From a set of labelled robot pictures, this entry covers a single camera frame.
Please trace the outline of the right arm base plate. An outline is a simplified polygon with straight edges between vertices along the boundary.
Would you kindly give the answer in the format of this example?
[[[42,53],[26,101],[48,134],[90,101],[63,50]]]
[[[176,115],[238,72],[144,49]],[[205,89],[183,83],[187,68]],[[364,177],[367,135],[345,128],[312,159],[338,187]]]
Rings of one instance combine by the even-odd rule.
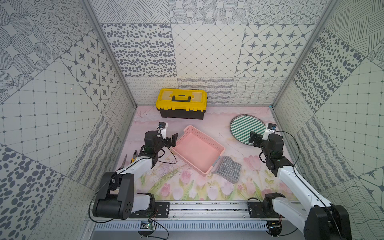
[[[248,212],[251,219],[266,219],[274,218],[278,219],[280,215],[275,212],[272,203],[264,202],[248,202]]]

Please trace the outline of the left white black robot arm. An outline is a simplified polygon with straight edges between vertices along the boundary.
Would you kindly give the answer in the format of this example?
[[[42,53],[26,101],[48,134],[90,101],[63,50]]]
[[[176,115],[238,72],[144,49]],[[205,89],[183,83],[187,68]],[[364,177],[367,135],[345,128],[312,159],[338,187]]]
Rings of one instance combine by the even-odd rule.
[[[127,167],[117,172],[106,172],[102,176],[100,186],[89,216],[125,220],[131,214],[138,213],[144,217],[152,216],[156,202],[152,194],[136,194],[135,181],[153,169],[159,160],[159,152],[163,148],[174,147],[179,134],[170,138],[164,137],[161,131],[148,131],[145,144],[141,147],[136,159]]]

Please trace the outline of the green striped plate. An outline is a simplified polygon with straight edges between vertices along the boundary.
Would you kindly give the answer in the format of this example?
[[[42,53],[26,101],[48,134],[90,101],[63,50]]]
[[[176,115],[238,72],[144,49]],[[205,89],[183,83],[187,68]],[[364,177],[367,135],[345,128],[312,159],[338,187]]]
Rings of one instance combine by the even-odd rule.
[[[230,123],[230,132],[234,138],[245,145],[250,145],[249,139],[251,132],[263,135],[265,130],[265,123],[252,115],[238,115],[234,117]]]

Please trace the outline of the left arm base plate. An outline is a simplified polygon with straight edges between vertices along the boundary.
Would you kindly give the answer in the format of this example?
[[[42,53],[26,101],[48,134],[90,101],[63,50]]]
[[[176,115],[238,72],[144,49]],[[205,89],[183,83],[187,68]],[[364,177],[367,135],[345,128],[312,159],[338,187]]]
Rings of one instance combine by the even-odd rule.
[[[170,202],[155,202],[147,210],[131,213],[130,219],[167,219],[170,212]]]

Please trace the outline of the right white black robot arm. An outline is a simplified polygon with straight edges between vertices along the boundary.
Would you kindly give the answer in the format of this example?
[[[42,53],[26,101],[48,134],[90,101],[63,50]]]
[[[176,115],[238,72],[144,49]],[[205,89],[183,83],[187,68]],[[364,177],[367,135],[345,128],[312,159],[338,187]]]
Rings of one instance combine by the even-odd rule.
[[[264,134],[251,131],[249,143],[262,150],[263,163],[302,205],[297,207],[281,193],[269,193],[260,203],[265,216],[288,220],[306,240],[352,239],[347,210],[323,197],[296,171],[295,165],[284,157],[284,140],[275,129],[266,129]]]

